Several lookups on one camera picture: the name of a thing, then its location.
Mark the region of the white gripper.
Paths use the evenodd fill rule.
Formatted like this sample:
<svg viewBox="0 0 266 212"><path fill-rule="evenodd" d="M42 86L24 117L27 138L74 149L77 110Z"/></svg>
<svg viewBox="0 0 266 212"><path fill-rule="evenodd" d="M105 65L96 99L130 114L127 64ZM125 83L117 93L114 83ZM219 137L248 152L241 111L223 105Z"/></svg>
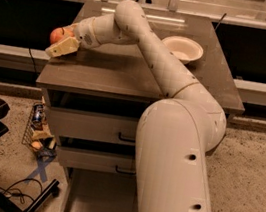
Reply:
<svg viewBox="0 0 266 212"><path fill-rule="evenodd" d="M98 41L94 34L93 21L93 18L86 18L75 23L73 25L73 33L76 38L68 36L59 42L53 43L45 49L46 54L49 57L59 57L76 52L79 46L86 50L98 46Z"/></svg>

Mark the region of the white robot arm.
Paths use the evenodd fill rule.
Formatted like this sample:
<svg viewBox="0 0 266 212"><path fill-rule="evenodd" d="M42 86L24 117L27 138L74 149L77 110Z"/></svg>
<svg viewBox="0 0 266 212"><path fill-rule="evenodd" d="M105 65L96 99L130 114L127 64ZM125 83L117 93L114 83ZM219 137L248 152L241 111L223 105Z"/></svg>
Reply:
<svg viewBox="0 0 266 212"><path fill-rule="evenodd" d="M133 0L120 2L109 15L56 28L46 54L108 43L137 45L164 96L138 122L138 212L211 212L205 154L225 135L221 105L158 38Z"/></svg>

